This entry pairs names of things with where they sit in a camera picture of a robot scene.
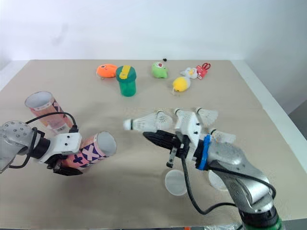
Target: black cable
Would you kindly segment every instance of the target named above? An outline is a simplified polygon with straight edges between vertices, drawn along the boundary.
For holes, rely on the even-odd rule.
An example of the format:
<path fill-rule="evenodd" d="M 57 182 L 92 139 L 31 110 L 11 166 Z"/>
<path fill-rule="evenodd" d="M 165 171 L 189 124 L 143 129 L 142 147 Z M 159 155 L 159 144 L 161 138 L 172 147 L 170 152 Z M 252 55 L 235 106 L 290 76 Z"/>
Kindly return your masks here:
<path fill-rule="evenodd" d="M 38 116 L 36 118 L 33 118 L 32 120 L 27 121 L 26 124 L 30 124 L 31 122 L 34 122 L 34 121 L 36 121 L 36 120 L 38 120 L 38 119 L 40 119 L 42 117 L 51 116 L 51 115 L 55 115 L 55 114 L 65 114 L 65 115 L 68 115 L 72 119 L 73 125 L 77 126 L 75 118 L 71 114 L 66 113 L 66 112 L 54 112 L 54 113 L 44 114 L 44 115 Z"/>
<path fill-rule="evenodd" d="M 206 210 L 202 210 L 198 204 L 196 203 L 194 197 L 193 197 L 193 194 L 192 194 L 192 190 L 191 190 L 191 186 L 190 186 L 190 181 L 189 181 L 189 175 L 188 175 L 188 169 L 187 169 L 187 164 L 186 164 L 186 159 L 184 157 L 184 155 L 181 156 L 181 162 L 182 162 L 182 168 L 183 168 L 183 173 L 184 173 L 184 179 L 186 181 L 186 187 L 187 187 L 187 191 L 188 191 L 188 195 L 189 195 L 189 198 L 193 204 L 193 206 L 196 208 L 196 210 L 200 213 L 200 214 L 203 214 L 203 215 L 207 215 L 209 212 L 211 212 L 213 209 L 217 208 L 217 207 L 220 207 L 220 206 L 224 206 L 224 205 L 227 205 L 227 206 L 234 206 L 236 207 L 235 204 L 233 203 L 227 203 L 227 202 L 223 202 L 223 203 L 218 203 L 218 204 L 215 204 L 215 205 L 212 205 L 210 206 L 208 209 Z"/>
<path fill-rule="evenodd" d="M 207 215 L 209 212 L 211 212 L 212 210 L 214 210 L 215 208 L 220 207 L 220 206 L 234 206 L 234 207 L 236 207 L 236 205 L 233 204 L 233 203 L 223 202 L 223 203 L 218 203 L 218 204 L 215 204 L 213 206 L 210 206 L 205 211 L 202 210 L 198 206 L 198 204 L 196 203 L 196 201 L 195 201 L 195 199 L 193 197 L 193 194 L 192 194 L 192 190 L 191 190 L 191 186 L 190 186 L 190 182 L 189 182 L 189 175 L 188 175 L 187 164 L 186 164 L 186 160 L 185 160 L 184 155 L 181 155 L 181 162 L 182 162 L 182 168 L 183 168 L 183 173 L 184 173 L 184 178 L 185 178 L 185 182 L 186 182 L 186 187 L 187 187 L 189 198 L 190 198 L 193 206 L 195 207 L 195 209 L 200 214 Z M 238 172 L 234 172 L 234 171 L 229 171 L 229 170 L 225 170 L 225 169 L 219 169 L 219 168 L 210 167 L 210 166 L 208 167 L 208 169 L 219 171 L 219 172 L 223 172 L 223 173 L 228 173 L 228 174 L 232 174 L 232 175 L 236 175 L 236 176 L 240 176 L 240 177 L 243 177 L 243 178 L 246 178 L 246 179 L 250 179 L 250 180 L 254 180 L 254 181 L 257 181 L 259 183 L 262 183 L 262 184 L 268 186 L 272 190 L 272 198 L 274 199 L 276 197 L 276 189 L 274 188 L 273 185 L 267 183 L 266 181 L 260 180 L 260 179 L 258 179 L 256 177 L 253 177 L 253 176 L 249 176 L 249 175 L 245 175 L 245 174 L 242 174 L 242 173 L 238 173 Z M 243 228 L 243 225 L 240 225 L 237 228 L 237 230 L 240 230 L 242 228 Z"/>
<path fill-rule="evenodd" d="M 246 174 L 242 174 L 242 173 L 239 173 L 239 172 L 230 171 L 230 170 L 227 170 L 227 169 L 220 169 L 220 168 L 215 168 L 215 167 L 211 167 L 211 166 L 208 166 L 208 169 L 219 171 L 219 172 L 222 172 L 222 173 L 231 174 L 231 175 L 236 175 L 236 176 L 240 176 L 240 177 L 243 177 L 243 178 L 246 178 L 246 179 L 257 181 L 261 184 L 268 186 L 272 190 L 272 198 L 273 199 L 276 197 L 276 189 L 274 188 L 274 186 L 265 182 L 265 181 L 263 181 L 263 180 L 261 180 L 261 179 L 258 179 L 256 177 L 249 176 L 249 175 L 246 175 Z"/>
<path fill-rule="evenodd" d="M 34 131 L 33 138 L 32 138 L 29 151 L 27 153 L 27 156 L 26 156 L 23 164 L 22 165 L 10 165 L 9 168 L 11 168 L 11 169 L 21 169 L 21 168 L 23 168 L 28 163 L 28 161 L 29 161 L 29 159 L 31 157 L 31 153 L 32 153 L 32 151 L 34 149 L 34 145 L 35 145 L 35 141 L 36 141 L 36 137 L 37 137 L 37 131 L 38 131 L 36 127 L 33 127 L 32 130 Z"/>
<path fill-rule="evenodd" d="M 240 230 L 241 228 L 243 228 L 242 224 L 236 230 Z"/>

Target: blue clamp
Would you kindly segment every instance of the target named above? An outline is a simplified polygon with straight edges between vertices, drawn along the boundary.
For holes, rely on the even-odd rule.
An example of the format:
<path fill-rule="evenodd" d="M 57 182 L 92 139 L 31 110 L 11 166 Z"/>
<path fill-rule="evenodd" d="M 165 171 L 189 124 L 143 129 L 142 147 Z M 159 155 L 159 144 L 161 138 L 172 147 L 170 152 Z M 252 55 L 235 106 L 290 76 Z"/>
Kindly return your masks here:
<path fill-rule="evenodd" d="M 210 146 L 210 141 L 211 141 L 211 135 L 207 135 L 203 139 L 203 150 L 202 150 L 202 156 L 201 156 L 201 163 L 198 167 L 199 170 L 205 170 L 205 166 L 206 166 L 207 158 L 208 158 L 208 149 Z"/>

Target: scissors handle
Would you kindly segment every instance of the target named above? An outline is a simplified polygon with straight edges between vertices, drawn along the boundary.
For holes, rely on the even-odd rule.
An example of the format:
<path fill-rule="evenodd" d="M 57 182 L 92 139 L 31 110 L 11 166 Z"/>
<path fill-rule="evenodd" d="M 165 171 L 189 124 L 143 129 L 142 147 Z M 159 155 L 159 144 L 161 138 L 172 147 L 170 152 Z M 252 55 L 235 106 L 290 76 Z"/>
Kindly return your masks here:
<path fill-rule="evenodd" d="M 211 64 L 207 63 L 207 62 L 203 63 L 203 65 L 202 65 L 202 68 L 205 69 L 205 70 L 210 69 L 210 67 L 211 67 Z"/>

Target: toy duck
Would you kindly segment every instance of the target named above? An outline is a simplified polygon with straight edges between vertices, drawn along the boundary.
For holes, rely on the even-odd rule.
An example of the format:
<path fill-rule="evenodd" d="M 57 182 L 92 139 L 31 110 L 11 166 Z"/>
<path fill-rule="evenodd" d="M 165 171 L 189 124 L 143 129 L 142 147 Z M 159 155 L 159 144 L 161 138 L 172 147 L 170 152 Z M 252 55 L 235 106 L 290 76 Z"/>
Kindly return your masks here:
<path fill-rule="evenodd" d="M 96 70 L 96 75 L 100 77 L 101 79 L 113 78 L 116 76 L 116 69 L 117 69 L 117 66 L 115 65 L 103 64 L 101 66 L 98 66 Z"/>
<path fill-rule="evenodd" d="M 196 79 L 197 78 L 197 69 L 188 67 L 184 71 L 181 71 L 180 74 L 185 76 L 185 77 Z"/>
<path fill-rule="evenodd" d="M 173 91 L 184 92 L 191 85 L 189 77 L 179 77 L 173 81 Z"/>

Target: yellow ball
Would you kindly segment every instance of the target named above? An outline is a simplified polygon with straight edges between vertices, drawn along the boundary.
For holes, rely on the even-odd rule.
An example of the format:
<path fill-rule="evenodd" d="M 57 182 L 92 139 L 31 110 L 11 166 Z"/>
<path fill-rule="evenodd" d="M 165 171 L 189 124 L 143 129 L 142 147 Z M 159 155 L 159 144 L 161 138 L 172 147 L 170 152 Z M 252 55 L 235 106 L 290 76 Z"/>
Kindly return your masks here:
<path fill-rule="evenodd" d="M 187 77 L 179 77 L 173 81 L 173 88 L 177 92 L 184 92 L 190 87 L 190 79 Z"/>

